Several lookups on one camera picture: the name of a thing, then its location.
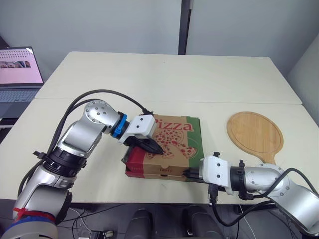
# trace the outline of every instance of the laptop screen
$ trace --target laptop screen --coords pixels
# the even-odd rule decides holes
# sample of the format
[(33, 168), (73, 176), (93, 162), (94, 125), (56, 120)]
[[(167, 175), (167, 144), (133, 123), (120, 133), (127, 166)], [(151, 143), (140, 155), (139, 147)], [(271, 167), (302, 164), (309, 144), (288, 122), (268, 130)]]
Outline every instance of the laptop screen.
[(31, 47), (0, 49), (0, 86), (42, 85)]

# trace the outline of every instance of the red tape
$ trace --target red tape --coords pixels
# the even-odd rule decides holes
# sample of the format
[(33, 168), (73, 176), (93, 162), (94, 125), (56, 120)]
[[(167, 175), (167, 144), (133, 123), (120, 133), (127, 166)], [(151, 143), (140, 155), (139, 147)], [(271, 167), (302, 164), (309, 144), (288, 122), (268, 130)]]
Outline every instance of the red tape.
[(48, 214), (48, 213), (43, 213), (43, 212), (36, 212), (36, 211), (28, 211), (25, 208), (14, 208), (13, 209), (15, 212), (18, 212), (16, 220), (15, 221), (19, 221), (22, 216), (35, 216), (35, 217), (44, 217), (44, 218), (48, 218), (50, 221), (55, 222), (55, 218), (54, 216)]

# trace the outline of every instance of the laptop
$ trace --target laptop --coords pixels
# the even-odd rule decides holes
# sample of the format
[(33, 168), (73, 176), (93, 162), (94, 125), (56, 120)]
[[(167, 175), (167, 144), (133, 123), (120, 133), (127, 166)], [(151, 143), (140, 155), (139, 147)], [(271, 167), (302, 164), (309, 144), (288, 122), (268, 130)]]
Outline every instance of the laptop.
[(0, 118), (18, 118), (43, 86), (32, 47), (0, 49)]

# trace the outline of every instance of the pizza box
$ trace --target pizza box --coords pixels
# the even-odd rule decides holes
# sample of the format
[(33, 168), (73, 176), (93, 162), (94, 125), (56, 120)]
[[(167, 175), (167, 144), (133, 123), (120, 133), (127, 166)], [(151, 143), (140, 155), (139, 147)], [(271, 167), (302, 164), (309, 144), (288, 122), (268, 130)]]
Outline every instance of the pizza box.
[(185, 176), (132, 172), (128, 167), (126, 167), (125, 169), (125, 174), (132, 178), (165, 179), (165, 180), (175, 180), (175, 181), (183, 181), (183, 182), (188, 181), (188, 179)]
[(157, 127), (152, 138), (163, 155), (133, 148), (125, 164), (140, 175), (182, 176), (188, 168), (198, 168), (204, 157), (199, 118), (154, 115)]

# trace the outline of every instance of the cable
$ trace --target cable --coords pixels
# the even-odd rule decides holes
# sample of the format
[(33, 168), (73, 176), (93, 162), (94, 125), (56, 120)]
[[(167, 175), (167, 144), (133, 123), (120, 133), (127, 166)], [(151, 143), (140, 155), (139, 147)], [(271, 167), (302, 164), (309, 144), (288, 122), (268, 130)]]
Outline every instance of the cable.
[[(116, 205), (116, 206), (113, 206), (113, 207), (110, 207), (110, 208), (107, 208), (107, 209), (104, 209), (104, 210), (101, 210), (101, 211), (98, 211), (98, 212), (94, 212), (94, 213), (90, 213), (90, 214), (87, 214), (85, 216), (82, 216), (82, 218), (86, 218), (86, 217), (89, 217), (91, 215), (94, 215), (94, 214), (98, 214), (98, 213), (101, 213), (101, 212), (105, 212), (105, 211), (108, 211), (108, 210), (111, 210), (113, 208), (117, 208), (117, 207), (120, 207), (120, 206), (123, 206), (125, 205), (126, 203), (122, 203), (122, 204), (119, 204), (119, 205)], [(77, 218), (72, 218), (72, 219), (68, 219), (68, 220), (63, 220), (63, 222), (68, 222), (68, 221), (72, 221), (72, 220), (75, 220)]]
[[(241, 208), (241, 205), (240, 205), (240, 204), (239, 204), (239, 208), (240, 208), (241, 212), (244, 213), (244, 211), (243, 211), (243, 209)], [(246, 221), (247, 225), (249, 226), (251, 232), (252, 232), (253, 235), (254, 235), (254, 238), (256, 239), (255, 233), (254, 233), (253, 229), (251, 228), (251, 226), (249, 225), (249, 223), (248, 223), (246, 217), (244, 217), (244, 220)]]
[(88, 226), (85, 224), (85, 222), (83, 221), (83, 218), (82, 218), (82, 216), (80, 215), (80, 213), (79, 213), (77, 210), (73, 209), (73, 208), (70, 208), (70, 209), (73, 210), (73, 211), (75, 211), (75, 212), (79, 215), (79, 218), (80, 218), (81, 221), (83, 222), (83, 225), (87, 228), (87, 230), (89, 230), (89, 231), (91, 232), (92, 230), (89, 229)]
[[(74, 111), (76, 108), (78, 108), (79, 106), (81, 106), (81, 105), (83, 105), (83, 104), (85, 104), (85, 103), (87, 103), (87, 102), (96, 101), (96, 100), (100, 100), (100, 99), (88, 99), (88, 100), (84, 100), (84, 101), (82, 101), (82, 102), (80, 102), (80, 103), (74, 105), (74, 106), (69, 110), (69, 112), (66, 112), (66, 113), (64, 114), (64, 116), (62, 117), (60, 123), (58, 124), (57, 129), (55, 130), (55, 133), (54, 133), (54, 136), (53, 136), (53, 137), (55, 137), (56, 135), (57, 135), (57, 137), (60, 137), (60, 134), (61, 134), (61, 131), (62, 131), (62, 129), (63, 129), (65, 120), (66, 120), (66, 118), (68, 117), (68, 115), (69, 115), (72, 111)], [(26, 181), (28, 182), (28, 181), (30, 180), (30, 178), (31, 178), (32, 175), (34, 174), (35, 170), (36, 170), (36, 169), (38, 168), (38, 166), (40, 166), (44, 161), (45, 161), (45, 159), (40, 160), (39, 162), (37, 162), (37, 163), (26, 173), (26, 175), (24, 176), (24, 178), (23, 178), (23, 179), (21, 180), (21, 182), (20, 182), (19, 189), (18, 189), (18, 196), (19, 196), (20, 193), (22, 192), (25, 182), (26, 182)]]
[(37, 162), (27, 173), (26, 175), (23, 177), (20, 185), (19, 185), (19, 189), (18, 189), (18, 196), (20, 195), (20, 193), (23, 190), (23, 186), (24, 183), (26, 182), (27, 178), (32, 175), (34, 173), (34, 171), (38, 168), (38, 166), (40, 166), (42, 163), (44, 162), (44, 159), (40, 160), (39, 162)]
[(290, 231), (291, 238), (294, 239), (294, 237), (293, 237), (293, 231), (291, 230), (291, 227), (290, 227), (290, 224), (289, 224), (289, 221), (288, 221), (288, 218), (287, 218), (287, 217), (286, 217), (286, 221), (287, 221), (287, 224), (288, 224), (288, 228), (289, 228), (289, 231)]
[(264, 201), (264, 202), (261, 202), (261, 203), (258, 203), (258, 204), (255, 204), (253, 206), (251, 206), (249, 209), (247, 209), (244, 213), (242, 213), (238, 218), (236, 218), (235, 220), (233, 220), (232, 222), (230, 223), (226, 223), (224, 222), (220, 217), (219, 217), (219, 214), (218, 214), (218, 211), (217, 211), (217, 208), (216, 208), (216, 204), (213, 204), (212, 205), (212, 208), (213, 208), (213, 212), (214, 212), (214, 215), (216, 217), (216, 219), (218, 220), (219, 223), (221, 223), (223, 226), (225, 227), (231, 227), (233, 225), (235, 225), (237, 222), (239, 222), (239, 220), (241, 220), (244, 216), (246, 216), (249, 212), (251, 212), (252, 210), (254, 210), (255, 208), (258, 208), (260, 206), (263, 206), (263, 205), (266, 205), (266, 204), (270, 204), (270, 203), (273, 203), (272, 201), (268, 200), (268, 201)]
[(268, 194), (270, 194), (273, 189), (280, 183), (281, 180), (283, 180), (284, 177), (287, 176), (287, 174), (289, 174), (290, 172), (296, 172), (298, 173), (300, 176), (302, 176), (302, 178), (307, 182), (307, 184), (309, 185), (309, 187), (311, 188), (311, 190), (313, 191), (314, 194), (316, 194), (317, 197), (319, 197), (318, 192), (316, 191), (316, 189), (314, 188), (314, 186), (311, 184), (311, 182), (309, 181), (309, 179), (299, 170), (295, 169), (295, 168), (289, 168), (287, 169), (285, 172), (283, 172), (282, 175), (280, 175), (277, 180), (273, 183), (273, 185), (270, 186), (270, 188), (263, 194), (260, 195), (254, 195), (253, 198), (264, 198), (266, 197)]
[(73, 224), (72, 224), (72, 236), (73, 236), (73, 239), (75, 239), (75, 236), (74, 236), (74, 224), (76, 222), (76, 219), (74, 220)]
[(274, 213), (272, 213), (272, 212), (270, 212), (270, 211), (267, 211), (267, 212), (270, 213), (271, 215), (273, 215), (274, 217), (276, 217), (279, 221), (281, 221), (281, 222), (290, 230), (290, 232), (295, 236), (295, 238), (298, 239), (298, 236), (296, 236), (296, 234), (291, 230), (290, 226), (288, 226), (288, 225), (284, 222), (284, 220), (282, 220), (278, 215), (276, 215), (276, 214), (274, 214)]
[[(124, 95), (124, 94), (122, 94), (122, 93), (120, 93), (120, 92), (117, 92), (117, 91), (106, 90), (106, 89), (99, 89), (99, 90), (88, 91), (88, 92), (85, 92), (85, 93), (81, 94), (80, 96), (78, 96), (78, 97), (70, 104), (69, 108), (66, 110), (66, 112), (65, 112), (65, 114), (64, 114), (64, 116), (63, 116), (63, 118), (62, 118), (62, 120), (61, 120), (61, 122), (63, 121), (63, 123), (62, 123), (61, 126), (63, 126), (63, 124), (64, 124), (64, 122), (65, 122), (65, 120), (66, 120), (67, 115), (70, 113), (70, 110), (75, 106), (75, 104), (76, 104), (80, 99), (82, 99), (82, 98), (84, 98), (84, 97), (86, 97), (86, 96), (88, 96), (88, 95), (94, 94), (94, 93), (110, 93), (110, 94), (114, 94), (114, 95), (121, 96), (121, 97), (123, 97), (123, 98), (125, 98), (125, 99), (127, 99), (127, 100), (129, 100), (129, 101), (131, 101), (131, 102), (133, 102), (133, 103), (136, 104), (138, 107), (140, 107), (140, 108), (142, 109), (142, 111), (143, 111), (143, 114), (145, 114), (145, 115), (152, 114), (152, 112), (148, 111), (148, 110), (147, 110), (146, 108), (144, 108), (140, 103), (138, 103), (136, 100), (132, 99), (131, 97), (129, 97), (129, 96), (127, 96), (127, 95)], [(48, 149), (47, 154), (50, 154), (50, 153), (53, 151), (53, 149), (54, 149), (54, 147), (55, 147), (55, 145), (56, 145), (56, 143), (57, 143), (58, 137), (59, 137), (59, 135), (61, 134), (61, 132), (59, 132), (59, 129), (58, 129), (58, 128), (57, 128), (56, 132), (54, 133), (54, 136), (53, 136), (53, 139), (52, 139), (51, 144), (50, 144), (50, 146), (49, 146), (49, 149)]]
[[(94, 94), (94, 93), (110, 93), (110, 94), (114, 94), (114, 95), (121, 96), (121, 97), (123, 97), (123, 98), (125, 98), (125, 99), (127, 99), (127, 100), (129, 100), (129, 101), (131, 101), (131, 102), (133, 102), (133, 103), (136, 104), (138, 107), (140, 107), (140, 108), (142, 109), (142, 111), (143, 111), (143, 114), (149, 115), (149, 114), (152, 114), (152, 113), (153, 113), (153, 112), (148, 111), (146, 108), (144, 108), (144, 107), (143, 107), (140, 103), (138, 103), (136, 100), (134, 100), (134, 99), (132, 99), (131, 97), (126, 96), (126, 95), (124, 95), (124, 94), (122, 94), (122, 93), (120, 93), (120, 92), (117, 92), (117, 91), (106, 90), (106, 89), (98, 89), (98, 90), (92, 90), (92, 91), (85, 92), (85, 93), (81, 94), (80, 96), (78, 96), (78, 97), (69, 105), (69, 107), (67, 108), (65, 114), (63, 115), (61, 121), (59, 122), (59, 124), (58, 124), (58, 126), (57, 126), (57, 128), (56, 128), (56, 130), (55, 130), (55, 132), (54, 132), (54, 135), (53, 135), (53, 138), (52, 138), (52, 140), (51, 140), (49, 149), (48, 149), (48, 151), (47, 151), (47, 155), (51, 154), (52, 151), (53, 151), (53, 149), (54, 149), (54, 147), (56, 146), (56, 144), (57, 144), (57, 142), (58, 142), (58, 140), (59, 140), (59, 137), (60, 137), (60, 135), (61, 135), (61, 132), (62, 132), (62, 130), (63, 130), (63, 126), (64, 126), (64, 124), (65, 124), (65, 121), (66, 121), (68, 115), (69, 115), (72, 111), (74, 111), (77, 107), (79, 107), (79, 106), (81, 106), (81, 105), (83, 105), (83, 104), (85, 104), (85, 103), (87, 103), (87, 102), (90, 102), (90, 101), (93, 101), (93, 100), (99, 100), (99, 99), (89, 99), (89, 100), (84, 100), (84, 101), (82, 101), (82, 102), (80, 102), (80, 103), (78, 103), (78, 104), (76, 104), (76, 103), (77, 103), (80, 99), (82, 99), (82, 98), (84, 98), (84, 97), (86, 97), (86, 96), (88, 96), (88, 95), (90, 95), (90, 94)], [(21, 183), (20, 183), (20, 186), (19, 186), (18, 196), (19, 196), (20, 193), (22, 192), (25, 182), (30, 180), (30, 178), (32, 177), (32, 175), (33, 175), (33, 173), (35, 172), (35, 170), (37, 169), (37, 167), (38, 167), (40, 164), (42, 164), (43, 162), (44, 162), (44, 160), (41, 161), (41, 163), (38, 162), (37, 164), (35, 164), (35, 165), (29, 170), (29, 172), (24, 176), (24, 178), (22, 179), (22, 181), (21, 181)]]
[(239, 221), (237, 223), (237, 236), (236, 236), (236, 239), (238, 239), (238, 234), (239, 234)]

